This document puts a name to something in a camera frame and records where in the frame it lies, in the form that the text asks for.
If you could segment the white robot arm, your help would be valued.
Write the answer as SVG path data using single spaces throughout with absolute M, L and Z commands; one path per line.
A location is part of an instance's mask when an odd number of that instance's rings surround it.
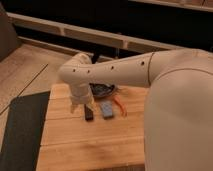
M 91 101 L 91 83 L 147 87 L 145 170 L 213 171 L 213 53 L 186 48 L 97 64 L 79 53 L 59 75 L 75 105 Z

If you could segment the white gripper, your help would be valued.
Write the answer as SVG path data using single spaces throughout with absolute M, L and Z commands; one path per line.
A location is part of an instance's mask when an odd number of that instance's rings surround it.
M 73 114 L 79 104 L 88 104 L 92 102 L 92 92 L 88 83 L 70 84 L 70 99 L 72 104 L 70 112 Z

